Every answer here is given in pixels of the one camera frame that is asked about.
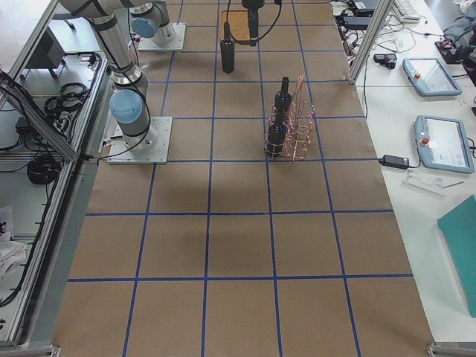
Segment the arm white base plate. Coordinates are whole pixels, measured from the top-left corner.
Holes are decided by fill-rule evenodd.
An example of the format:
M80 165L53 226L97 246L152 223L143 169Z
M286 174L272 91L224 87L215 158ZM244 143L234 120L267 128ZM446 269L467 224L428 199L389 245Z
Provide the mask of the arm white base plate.
M116 125L107 162L109 164L166 164L170 148L170 136L173 127L172 117L152 117L145 138L123 136Z
M186 24L183 22L170 22L167 26L159 28L154 37L141 37L138 50L156 52L182 51L186 27Z

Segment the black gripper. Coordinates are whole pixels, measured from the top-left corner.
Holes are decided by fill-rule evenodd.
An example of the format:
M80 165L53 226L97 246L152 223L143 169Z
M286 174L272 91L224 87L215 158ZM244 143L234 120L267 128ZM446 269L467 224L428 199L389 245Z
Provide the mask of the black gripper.
M242 0L242 6L247 10L248 29L250 37L259 36L259 9L265 4L264 0ZM250 38L249 45L255 47L257 45L256 38Z

